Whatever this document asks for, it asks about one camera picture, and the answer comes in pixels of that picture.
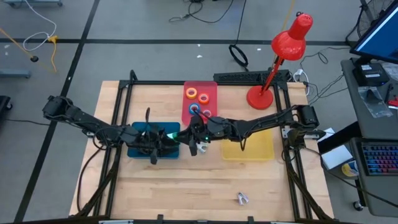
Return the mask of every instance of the orange ring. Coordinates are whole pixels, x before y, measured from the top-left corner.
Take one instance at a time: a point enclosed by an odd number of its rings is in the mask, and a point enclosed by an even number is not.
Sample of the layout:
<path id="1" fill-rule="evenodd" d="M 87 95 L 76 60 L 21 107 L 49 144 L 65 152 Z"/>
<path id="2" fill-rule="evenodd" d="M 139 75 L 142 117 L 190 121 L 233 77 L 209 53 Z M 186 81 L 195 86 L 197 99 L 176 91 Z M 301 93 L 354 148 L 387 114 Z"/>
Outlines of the orange ring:
<path id="1" fill-rule="evenodd" d="M 187 88 L 187 90 L 185 91 L 185 95 L 188 97 L 188 99 L 195 99 L 197 97 L 197 89 L 195 88 Z"/>
<path id="2" fill-rule="evenodd" d="M 201 95 L 199 95 L 199 103 L 201 104 L 208 104 L 209 103 L 209 95 L 207 95 L 206 93 L 202 93 Z"/>

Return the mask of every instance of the monitor screen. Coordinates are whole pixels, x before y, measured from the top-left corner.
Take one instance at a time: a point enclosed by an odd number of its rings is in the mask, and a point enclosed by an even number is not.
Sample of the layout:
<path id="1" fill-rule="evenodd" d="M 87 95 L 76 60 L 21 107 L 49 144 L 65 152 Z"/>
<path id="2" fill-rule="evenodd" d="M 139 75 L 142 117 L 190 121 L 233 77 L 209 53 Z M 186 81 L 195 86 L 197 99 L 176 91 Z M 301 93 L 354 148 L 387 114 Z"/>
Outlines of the monitor screen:
<path id="1" fill-rule="evenodd" d="M 398 63 L 398 1 L 369 28 L 351 53 Z"/>

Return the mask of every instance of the red tray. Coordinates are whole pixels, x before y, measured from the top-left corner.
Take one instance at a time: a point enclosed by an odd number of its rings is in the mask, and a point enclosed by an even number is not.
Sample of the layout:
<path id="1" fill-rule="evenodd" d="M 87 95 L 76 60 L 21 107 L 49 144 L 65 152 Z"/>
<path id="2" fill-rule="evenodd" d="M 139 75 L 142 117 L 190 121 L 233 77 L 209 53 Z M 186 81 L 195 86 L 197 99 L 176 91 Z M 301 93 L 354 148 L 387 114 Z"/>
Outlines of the red tray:
<path id="1" fill-rule="evenodd" d="M 185 95 L 185 92 L 188 88 L 197 89 L 197 97 L 195 99 L 191 100 Z M 199 103 L 198 97 L 202 93 L 207 93 L 209 96 L 209 103 L 206 105 Z M 191 121 L 191 117 L 193 116 L 192 114 L 189 113 L 189 106 L 192 103 L 199 104 L 201 111 L 210 110 L 211 116 L 217 116 L 217 83 L 216 82 L 199 82 L 199 81 L 185 82 L 184 83 L 184 92 L 182 95 L 183 96 L 182 96 L 181 120 L 184 125 L 188 126 L 189 122 Z M 203 118 L 204 122 L 207 123 L 207 119 L 204 116 L 202 116 L 202 118 Z"/>

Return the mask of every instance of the cart wheel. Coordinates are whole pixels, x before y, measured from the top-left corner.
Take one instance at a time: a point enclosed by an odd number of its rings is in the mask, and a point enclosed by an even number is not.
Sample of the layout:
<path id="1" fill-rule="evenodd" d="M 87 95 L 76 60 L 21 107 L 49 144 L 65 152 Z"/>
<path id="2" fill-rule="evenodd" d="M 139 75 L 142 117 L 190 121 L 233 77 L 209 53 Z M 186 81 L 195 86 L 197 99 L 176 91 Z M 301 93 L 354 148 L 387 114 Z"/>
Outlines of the cart wheel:
<path id="1" fill-rule="evenodd" d="M 12 109 L 12 103 L 8 102 L 6 109 L 7 110 L 11 110 Z"/>
<path id="2" fill-rule="evenodd" d="M 355 210 L 357 210 L 359 212 L 363 210 L 363 206 L 361 205 L 361 202 L 359 202 L 359 201 L 353 202 L 353 207 L 355 208 Z"/>

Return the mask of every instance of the computer keyboard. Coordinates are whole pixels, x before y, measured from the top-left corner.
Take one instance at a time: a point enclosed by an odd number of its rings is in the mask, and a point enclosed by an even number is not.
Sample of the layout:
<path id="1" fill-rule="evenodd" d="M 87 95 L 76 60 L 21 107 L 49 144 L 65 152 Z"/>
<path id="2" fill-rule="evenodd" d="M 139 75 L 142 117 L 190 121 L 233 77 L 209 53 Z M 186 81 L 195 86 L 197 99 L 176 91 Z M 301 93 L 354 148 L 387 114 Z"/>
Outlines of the computer keyboard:
<path id="1" fill-rule="evenodd" d="M 255 71 L 255 72 L 229 72 L 229 73 L 216 73 L 213 75 L 215 82 L 244 82 L 244 83 L 264 83 L 267 79 L 269 71 Z M 288 70 L 279 70 L 273 82 L 287 82 L 290 80 Z"/>
<path id="2" fill-rule="evenodd" d="M 398 142 L 362 142 L 367 175 L 398 175 Z"/>

